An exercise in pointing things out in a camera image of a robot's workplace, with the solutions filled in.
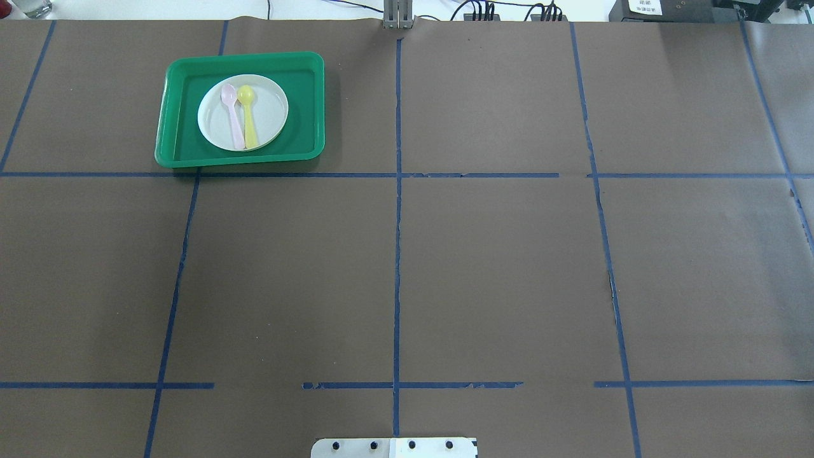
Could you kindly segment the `white round plate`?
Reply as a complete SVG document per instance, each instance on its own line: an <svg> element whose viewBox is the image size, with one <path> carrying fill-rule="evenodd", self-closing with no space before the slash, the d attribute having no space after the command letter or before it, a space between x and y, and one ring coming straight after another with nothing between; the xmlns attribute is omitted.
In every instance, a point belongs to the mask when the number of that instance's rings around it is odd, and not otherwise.
<svg viewBox="0 0 814 458"><path fill-rule="evenodd" d="M256 101L253 113L259 141L259 145L254 149L236 150L233 147L228 112L221 102L221 86L225 83L232 84L236 90L243 85L249 85L254 89ZM239 101L236 110L244 134L244 111ZM219 81L207 91L198 105L197 123L203 138L213 146L230 153L243 153L265 147L276 139L287 123L288 113L287 95L279 84L267 76L238 74Z"/></svg>

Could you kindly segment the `yellow plastic spoon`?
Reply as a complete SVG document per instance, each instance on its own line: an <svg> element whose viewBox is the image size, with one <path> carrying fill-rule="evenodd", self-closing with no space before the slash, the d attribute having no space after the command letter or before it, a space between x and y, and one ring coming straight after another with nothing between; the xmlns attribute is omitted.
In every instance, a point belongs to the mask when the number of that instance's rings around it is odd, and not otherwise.
<svg viewBox="0 0 814 458"><path fill-rule="evenodd" d="M255 90L249 85L243 85L237 90L237 99L244 111L244 142L246 148L254 149L259 145L253 113L253 105L256 101Z"/></svg>

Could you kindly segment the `pink plastic spoon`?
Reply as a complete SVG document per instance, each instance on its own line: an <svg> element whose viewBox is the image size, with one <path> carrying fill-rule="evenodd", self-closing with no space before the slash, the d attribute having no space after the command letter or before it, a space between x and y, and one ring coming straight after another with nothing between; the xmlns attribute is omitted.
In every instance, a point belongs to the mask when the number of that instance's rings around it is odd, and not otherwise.
<svg viewBox="0 0 814 458"><path fill-rule="evenodd" d="M244 139L244 134L242 133L240 121L237 116L237 90L232 86L232 84L225 83L221 86L221 102L224 104L224 107L226 107L228 112L233 147L236 150L242 150L246 148L246 142Z"/></svg>

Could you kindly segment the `green plastic tray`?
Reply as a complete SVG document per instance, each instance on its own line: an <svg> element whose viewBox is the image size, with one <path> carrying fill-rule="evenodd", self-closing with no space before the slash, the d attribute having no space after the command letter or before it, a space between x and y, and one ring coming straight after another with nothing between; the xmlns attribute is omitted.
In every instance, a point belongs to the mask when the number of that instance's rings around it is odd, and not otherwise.
<svg viewBox="0 0 814 458"><path fill-rule="evenodd" d="M230 153L204 139L198 105L219 81L238 74L267 76L287 95L282 133L255 151ZM315 52L183 58L169 65L161 99L155 161L166 168L297 162L318 157L326 144L325 62Z"/></svg>

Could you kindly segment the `black device box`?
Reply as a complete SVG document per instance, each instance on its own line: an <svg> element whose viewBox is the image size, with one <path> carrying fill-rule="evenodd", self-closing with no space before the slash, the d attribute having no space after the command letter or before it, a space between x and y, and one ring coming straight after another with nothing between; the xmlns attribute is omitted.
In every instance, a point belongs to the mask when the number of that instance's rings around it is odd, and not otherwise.
<svg viewBox="0 0 814 458"><path fill-rule="evenodd" d="M724 24L739 18L735 9L718 1L616 1L608 21Z"/></svg>

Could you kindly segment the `glass cup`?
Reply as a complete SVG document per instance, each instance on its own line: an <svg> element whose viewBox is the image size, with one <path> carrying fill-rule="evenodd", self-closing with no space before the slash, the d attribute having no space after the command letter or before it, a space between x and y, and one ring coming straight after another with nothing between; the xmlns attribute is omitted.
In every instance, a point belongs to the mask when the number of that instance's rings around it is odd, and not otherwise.
<svg viewBox="0 0 814 458"><path fill-rule="evenodd" d="M52 12L52 0L12 0L10 3L28 18L45 18Z"/></svg>

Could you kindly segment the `grey metal bracket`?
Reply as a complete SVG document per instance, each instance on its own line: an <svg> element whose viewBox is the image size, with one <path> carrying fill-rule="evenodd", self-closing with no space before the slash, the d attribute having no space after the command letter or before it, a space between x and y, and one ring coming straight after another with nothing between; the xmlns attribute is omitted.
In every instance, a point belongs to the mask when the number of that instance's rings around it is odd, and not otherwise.
<svg viewBox="0 0 814 458"><path fill-rule="evenodd" d="M384 0L383 28L412 29L415 26L412 0Z"/></svg>

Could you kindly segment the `metal base plate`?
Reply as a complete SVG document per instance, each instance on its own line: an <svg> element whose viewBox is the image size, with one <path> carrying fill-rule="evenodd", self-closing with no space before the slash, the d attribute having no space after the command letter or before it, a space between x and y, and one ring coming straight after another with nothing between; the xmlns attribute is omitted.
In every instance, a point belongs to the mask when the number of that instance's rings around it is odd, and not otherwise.
<svg viewBox="0 0 814 458"><path fill-rule="evenodd" d="M475 438L323 438L311 457L478 457Z"/></svg>

